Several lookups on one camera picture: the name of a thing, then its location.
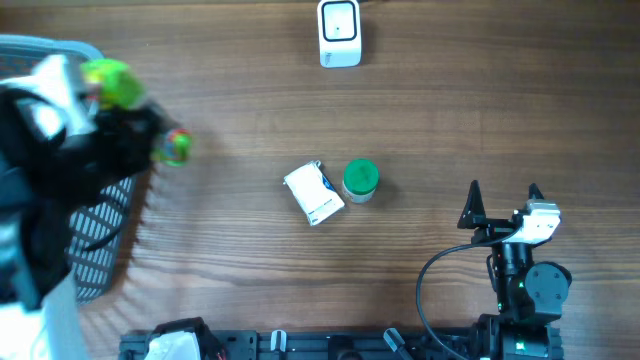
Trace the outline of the green lid jar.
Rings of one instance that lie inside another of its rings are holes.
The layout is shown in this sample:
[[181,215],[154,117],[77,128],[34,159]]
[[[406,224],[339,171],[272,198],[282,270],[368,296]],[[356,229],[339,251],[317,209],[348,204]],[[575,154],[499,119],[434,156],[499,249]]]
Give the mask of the green lid jar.
[[342,187],[351,202],[362,204],[374,195],[380,181],[377,166],[369,159],[354,159],[344,170]]

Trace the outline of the Haribo gummy candy bag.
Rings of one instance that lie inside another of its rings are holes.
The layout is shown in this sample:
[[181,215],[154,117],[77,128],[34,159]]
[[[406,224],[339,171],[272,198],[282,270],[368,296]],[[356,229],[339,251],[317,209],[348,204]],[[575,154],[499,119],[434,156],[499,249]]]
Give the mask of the Haribo gummy candy bag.
[[151,158],[169,166],[183,166],[188,162],[193,146],[192,134],[151,98],[128,64],[104,58],[87,61],[80,68],[94,91],[100,115],[132,116],[155,125],[151,135]]

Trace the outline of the white paper pouch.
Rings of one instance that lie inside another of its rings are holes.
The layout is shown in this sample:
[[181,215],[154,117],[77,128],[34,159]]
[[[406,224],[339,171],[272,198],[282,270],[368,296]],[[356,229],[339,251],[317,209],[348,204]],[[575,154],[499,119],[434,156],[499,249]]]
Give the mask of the white paper pouch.
[[284,177],[309,224],[316,226],[345,207],[333,185],[321,170],[322,163],[313,160]]

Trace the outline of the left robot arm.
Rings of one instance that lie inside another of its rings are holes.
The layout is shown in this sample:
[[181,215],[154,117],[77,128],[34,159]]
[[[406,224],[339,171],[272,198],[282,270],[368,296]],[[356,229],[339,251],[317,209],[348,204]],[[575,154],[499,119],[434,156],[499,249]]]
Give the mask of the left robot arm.
[[91,115],[2,86],[2,358],[88,358],[66,254],[71,215],[146,170],[174,125],[152,100]]

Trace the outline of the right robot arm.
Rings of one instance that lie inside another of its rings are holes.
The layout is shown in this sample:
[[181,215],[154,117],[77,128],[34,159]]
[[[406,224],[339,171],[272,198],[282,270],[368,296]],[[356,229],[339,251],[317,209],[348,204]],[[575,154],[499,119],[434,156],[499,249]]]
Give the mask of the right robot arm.
[[559,207],[536,184],[529,186],[523,208],[495,219],[486,215],[479,182],[471,182],[457,227],[474,231],[473,245],[491,248],[487,269],[498,305],[496,315],[483,314],[472,327],[472,359],[565,357],[560,330],[552,323],[562,317],[572,275],[555,262],[533,259],[533,250],[550,242],[560,223]]

